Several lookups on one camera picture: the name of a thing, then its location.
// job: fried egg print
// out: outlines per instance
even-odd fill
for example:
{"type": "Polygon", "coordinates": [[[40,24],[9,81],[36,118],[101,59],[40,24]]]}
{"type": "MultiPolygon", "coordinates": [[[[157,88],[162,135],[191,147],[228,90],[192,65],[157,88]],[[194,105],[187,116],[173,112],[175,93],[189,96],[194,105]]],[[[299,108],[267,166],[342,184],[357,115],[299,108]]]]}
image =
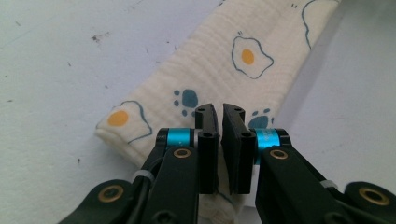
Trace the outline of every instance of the fried egg print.
{"type": "Polygon", "coordinates": [[[257,39],[241,36],[233,40],[233,65],[246,76],[257,79],[274,64],[274,59],[262,50],[257,39]]]}
{"type": "Polygon", "coordinates": [[[114,108],[107,118],[107,125],[128,144],[152,134],[143,106],[137,101],[126,101],[114,108]]]}

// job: white table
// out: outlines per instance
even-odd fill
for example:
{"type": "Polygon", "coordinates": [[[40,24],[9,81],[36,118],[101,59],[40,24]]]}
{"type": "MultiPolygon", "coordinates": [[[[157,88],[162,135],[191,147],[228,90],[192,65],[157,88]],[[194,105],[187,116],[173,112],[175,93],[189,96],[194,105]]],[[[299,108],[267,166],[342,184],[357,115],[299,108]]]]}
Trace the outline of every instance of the white table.
{"type": "MultiPolygon", "coordinates": [[[[0,223],[56,223],[97,184],[132,176],[94,127],[218,3],[0,1],[0,223]]],[[[275,121],[340,190],[396,192],[395,12],[345,0],[275,121]]],[[[260,221],[246,208],[240,223],[260,221]]]]}

